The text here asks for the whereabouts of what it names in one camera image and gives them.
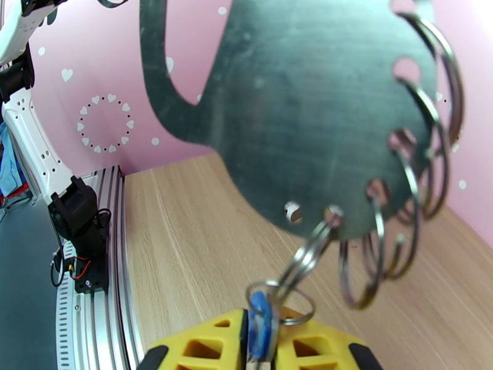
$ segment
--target aluminum rail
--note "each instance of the aluminum rail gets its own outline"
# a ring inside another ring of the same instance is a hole
[[[59,370],[134,370],[144,351],[137,328],[125,241],[124,176],[116,166],[84,178],[97,194],[99,208],[112,212],[108,240],[108,292],[77,294],[65,273],[56,305]],[[74,257],[70,242],[65,257]]]

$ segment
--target pink wall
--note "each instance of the pink wall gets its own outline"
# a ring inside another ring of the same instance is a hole
[[[178,91],[191,103],[205,85],[230,2],[169,0],[169,69]],[[488,168],[493,0],[433,2],[436,21],[458,55],[467,94],[465,130],[453,154],[449,205],[493,245],[493,172]],[[208,151],[171,137],[152,112],[139,53],[139,0],[113,10],[96,0],[70,0],[59,8],[52,25],[35,33],[31,49],[38,115],[76,174],[114,164],[133,173]],[[439,109],[447,118],[449,93],[442,72],[438,93]]]

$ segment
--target metal plate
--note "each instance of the metal plate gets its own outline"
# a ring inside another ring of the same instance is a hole
[[[166,69],[167,0],[141,0],[141,54],[147,94],[175,137],[222,156],[247,201],[266,219],[307,237],[328,205],[344,211],[340,239],[375,228],[365,187],[383,179],[395,209],[410,197],[393,130],[417,140],[421,175],[430,129],[393,65],[410,57],[434,95],[435,61],[422,39],[390,10],[391,0],[233,0],[197,106],[175,90]],[[429,16],[430,0],[415,0]],[[301,205],[289,223],[286,202]],[[386,213],[389,217],[394,212]]]

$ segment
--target wooden surface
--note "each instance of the wooden surface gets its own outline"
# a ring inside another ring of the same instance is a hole
[[[126,229],[145,348],[245,307],[247,284],[277,278],[303,243],[245,202],[216,154],[128,176]],[[451,211],[426,224],[410,273],[383,284],[366,311],[343,305],[337,255],[331,246],[301,286],[316,319],[365,339],[386,370],[493,369],[493,250]]]

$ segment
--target gray mat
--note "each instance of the gray mat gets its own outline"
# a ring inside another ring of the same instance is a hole
[[[49,280],[56,236],[43,201],[0,223],[0,369],[55,370],[56,289]]]

